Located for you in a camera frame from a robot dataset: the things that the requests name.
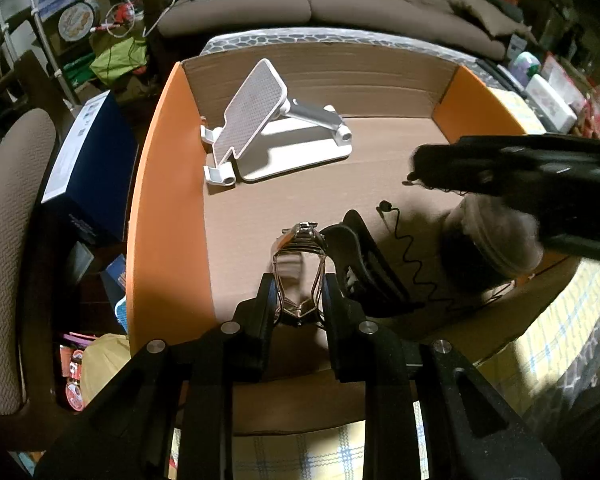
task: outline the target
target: plaid fabric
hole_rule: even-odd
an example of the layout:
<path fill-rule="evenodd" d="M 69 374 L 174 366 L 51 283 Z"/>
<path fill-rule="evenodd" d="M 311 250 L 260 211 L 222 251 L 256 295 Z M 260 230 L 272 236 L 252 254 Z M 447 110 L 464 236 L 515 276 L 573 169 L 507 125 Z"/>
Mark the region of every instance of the plaid fabric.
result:
<path fill-rule="evenodd" d="M 526 330 L 478 369 L 522 415 L 577 359 L 600 319 L 600 263 L 583 260 L 569 285 Z M 420 473 L 429 478 L 420 406 Z M 174 443 L 179 443 L 179 434 Z M 365 423 L 284 436 L 234 438 L 236 480 L 358 480 Z"/>
<path fill-rule="evenodd" d="M 413 403 L 421 478 L 429 478 L 420 403 Z M 172 458 L 177 465 L 180 431 L 175 430 Z M 364 421 L 331 430 L 282 436 L 234 437 L 236 480 L 317 480 L 362 478 Z"/>
<path fill-rule="evenodd" d="M 600 318 L 600 263 L 583 260 L 569 285 L 531 324 L 478 370 L 522 415 L 578 357 Z"/>

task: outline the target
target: cable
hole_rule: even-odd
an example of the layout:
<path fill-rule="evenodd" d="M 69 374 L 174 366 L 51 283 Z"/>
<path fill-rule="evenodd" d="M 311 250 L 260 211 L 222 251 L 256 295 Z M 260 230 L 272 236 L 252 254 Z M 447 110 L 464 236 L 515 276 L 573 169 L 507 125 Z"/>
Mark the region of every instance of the cable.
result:
<path fill-rule="evenodd" d="M 129 5 L 130 12 L 131 12 L 131 25 L 128 25 L 127 30 L 123 34 L 121 34 L 121 35 L 114 34 L 111 31 L 112 29 L 110 27 L 107 27 L 107 29 L 106 29 L 107 33 L 110 36 L 113 36 L 114 38 L 118 38 L 119 40 L 121 38 L 126 38 L 129 35 L 129 33 L 132 30 L 134 30 L 134 27 L 136 26 L 136 6 L 131 2 L 131 0 L 126 0 L 126 2 L 120 2 L 118 4 L 115 4 L 114 6 L 111 6 L 111 8 L 107 11 L 107 13 L 106 13 L 106 15 L 104 17 L 104 22 L 107 25 L 113 25 L 113 24 L 115 24 L 116 23 L 115 19 L 113 19 L 112 22 L 109 22 L 109 17 L 111 16 L 112 12 L 115 12 L 115 11 L 118 10 L 119 6 L 124 6 L 124 5 Z"/>
<path fill-rule="evenodd" d="M 548 270 L 553 269 L 554 267 L 557 267 L 558 265 L 560 265 L 561 263 L 563 263 L 565 260 L 568 260 L 570 258 L 570 256 L 565 256 L 563 259 L 561 259 L 558 262 L 555 262 L 554 264 L 551 264 L 550 266 L 548 266 L 546 269 L 541 270 L 540 272 L 536 272 L 533 277 L 537 278 L 538 276 L 540 276 L 540 274 L 544 274 L 545 272 L 547 272 Z"/>
<path fill-rule="evenodd" d="M 511 286 L 511 282 L 507 282 L 503 286 L 501 286 L 498 290 L 495 290 L 493 292 L 493 294 L 491 295 L 491 297 L 485 303 L 483 303 L 481 306 L 479 306 L 476 310 L 478 310 L 480 308 L 484 308 L 484 307 L 490 305 L 491 303 L 493 303 L 494 301 L 498 301 L 502 296 L 504 296 L 503 292 L 505 290 L 507 290 L 510 286 Z"/>
<path fill-rule="evenodd" d="M 402 181 L 402 185 L 403 186 L 420 186 L 420 187 L 423 187 L 424 189 L 437 189 L 437 190 L 442 191 L 444 193 L 455 193 L 458 196 L 465 196 L 467 193 L 469 193 L 468 191 L 457 191 L 455 189 L 439 189 L 437 187 L 429 187 L 429 186 L 425 186 L 420 181 L 416 182 L 414 180 L 403 180 Z"/>
<path fill-rule="evenodd" d="M 433 295 L 435 294 L 435 292 L 438 290 L 438 284 L 437 283 L 434 283 L 434 282 L 420 282 L 420 281 L 417 280 L 418 274 L 422 270 L 422 267 L 424 266 L 424 264 L 423 264 L 423 262 L 421 260 L 409 260 L 409 259 L 407 259 L 407 254 L 409 253 L 409 249 L 411 249 L 411 246 L 413 245 L 413 242 L 414 242 L 415 238 L 413 237 L 413 235 L 410 235 L 410 234 L 403 234 L 403 235 L 399 235 L 398 234 L 398 226 L 400 225 L 400 209 L 398 209 L 397 207 L 394 207 L 387 200 L 382 200 L 382 202 L 379 203 L 378 208 L 376 208 L 376 209 L 377 209 L 379 215 L 382 217 L 382 221 L 384 222 L 385 225 L 387 225 L 387 224 L 386 224 L 386 220 L 384 219 L 384 213 L 391 213 L 392 211 L 395 211 L 395 212 L 398 213 L 398 215 L 395 218 L 394 238 L 396 240 L 405 240 L 406 238 L 409 239 L 407 247 L 402 252 L 402 262 L 405 263 L 405 264 L 417 264 L 418 265 L 418 269 L 414 272 L 413 277 L 411 279 L 411 281 L 413 282 L 413 285 L 428 285 L 428 286 L 430 286 L 431 287 L 431 291 L 430 291 L 430 293 L 427 296 L 427 298 L 426 298 L 425 301 L 429 301 L 431 303 L 440 303 L 440 302 L 444 301 L 445 303 L 448 303 L 448 305 L 446 306 L 446 309 L 447 310 L 450 309 L 451 306 L 455 303 L 455 300 L 453 300 L 453 298 L 434 298 L 433 297 Z"/>
<path fill-rule="evenodd" d="M 58 84 L 60 85 L 62 92 L 64 92 L 64 96 L 66 97 L 67 101 L 69 101 L 69 103 L 71 105 L 70 108 L 73 109 L 80 104 L 80 100 L 78 99 L 78 96 L 75 94 L 74 87 L 71 86 L 71 84 L 67 81 L 66 75 L 60 68 L 60 65 L 58 64 L 58 60 L 56 59 L 56 54 L 54 54 L 54 51 L 51 48 L 51 45 L 49 45 L 49 39 L 46 36 L 45 29 L 42 25 L 42 20 L 40 19 L 40 9 L 36 5 L 36 1 L 35 0 L 29 0 L 29 1 L 31 2 L 31 15 L 33 17 L 33 25 L 36 28 L 38 37 L 40 38 L 40 44 L 42 46 L 42 50 L 44 51 L 45 57 L 48 60 L 49 64 L 51 65 L 51 68 L 53 69 L 54 77 L 58 81 Z"/>
<path fill-rule="evenodd" d="M 113 40 L 109 43 L 109 60 L 107 61 L 107 81 L 109 81 L 109 69 L 111 68 L 111 55 L 113 52 Z"/>
<path fill-rule="evenodd" d="M 152 33 L 152 31 L 154 30 L 154 28 L 156 27 L 156 25 L 158 25 L 158 23 L 160 22 L 161 19 L 163 19 L 164 15 L 169 12 L 171 10 L 171 7 L 173 7 L 176 4 L 176 0 L 172 0 L 171 1 L 171 5 L 169 5 L 169 7 L 167 7 L 166 9 L 164 9 L 161 13 L 160 16 L 158 16 L 158 19 L 155 20 L 154 24 L 149 28 L 149 30 L 146 30 L 146 27 L 144 28 L 144 30 L 142 31 L 142 37 L 146 38 L 149 34 Z"/>

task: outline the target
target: white box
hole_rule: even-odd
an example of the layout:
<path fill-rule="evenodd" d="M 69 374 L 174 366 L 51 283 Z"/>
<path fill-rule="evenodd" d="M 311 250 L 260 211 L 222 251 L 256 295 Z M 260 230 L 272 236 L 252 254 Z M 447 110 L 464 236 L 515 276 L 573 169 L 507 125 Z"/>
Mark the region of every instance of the white box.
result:
<path fill-rule="evenodd" d="M 549 82 L 551 88 L 558 92 L 558 95 L 564 99 L 564 102 L 577 114 L 580 113 L 587 100 L 562 66 L 555 60 L 554 56 L 547 56 L 540 75 Z"/>
<path fill-rule="evenodd" d="M 576 123 L 576 114 L 542 76 L 536 74 L 531 78 L 526 86 L 526 94 L 551 121 L 556 133 L 569 133 Z"/>

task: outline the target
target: beige sofa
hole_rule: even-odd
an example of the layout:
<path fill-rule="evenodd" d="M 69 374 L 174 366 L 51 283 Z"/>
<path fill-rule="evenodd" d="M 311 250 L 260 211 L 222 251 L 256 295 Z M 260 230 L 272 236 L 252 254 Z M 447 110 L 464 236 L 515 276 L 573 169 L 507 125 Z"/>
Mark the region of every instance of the beige sofa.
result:
<path fill-rule="evenodd" d="M 405 0 L 180 0 L 157 28 L 183 38 L 309 23 L 390 32 L 496 60 L 505 54 L 503 43 L 459 16 Z"/>

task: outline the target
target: cardboard surface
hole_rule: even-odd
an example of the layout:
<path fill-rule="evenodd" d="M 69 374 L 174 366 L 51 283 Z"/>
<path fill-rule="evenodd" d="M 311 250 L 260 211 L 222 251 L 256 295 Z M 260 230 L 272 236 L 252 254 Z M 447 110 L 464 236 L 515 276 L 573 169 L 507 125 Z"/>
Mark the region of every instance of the cardboard surface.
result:
<path fill-rule="evenodd" d="M 290 98 L 332 105 L 343 117 L 430 118 L 457 66 L 409 50 L 349 43 L 285 43 L 182 62 L 210 128 L 254 65 L 273 63 Z"/>
<path fill-rule="evenodd" d="M 346 160 L 253 184 L 207 187 L 202 165 L 212 155 L 205 156 L 200 141 L 200 114 L 209 127 L 222 125 L 227 103 L 263 57 L 278 70 L 291 97 L 331 104 L 347 118 L 353 151 Z M 195 338 L 230 319 L 237 303 L 255 295 L 262 273 L 271 270 L 270 248 L 283 228 L 299 221 L 326 227 L 354 208 L 412 299 L 428 300 L 425 308 L 387 323 L 407 338 L 428 340 L 445 333 L 462 343 L 475 339 L 475 319 L 482 340 L 465 342 L 468 355 L 488 357 L 535 319 L 562 290 L 570 270 L 560 264 L 533 279 L 528 294 L 529 284 L 520 287 L 505 316 L 495 302 L 468 317 L 457 307 L 479 304 L 479 298 L 453 290 L 438 258 L 442 221 L 461 198 L 403 184 L 419 145 L 487 133 L 521 130 L 471 73 L 407 50 L 279 44 L 176 65 L 149 131 L 134 193 L 127 281 L 132 352 L 153 338 L 171 344 Z M 376 210 L 382 200 L 400 210 L 397 226 L 396 212 L 381 216 Z M 436 283 L 435 291 L 413 283 L 420 262 L 418 282 Z M 298 265 L 298 282 L 311 280 L 309 264 Z M 431 301 L 443 298 L 453 302 Z M 461 317 L 462 323 L 450 324 Z M 362 386 L 338 384 L 329 366 L 323 331 L 277 327 L 266 382 L 234 388 L 235 431 L 311 431 L 363 418 Z"/>

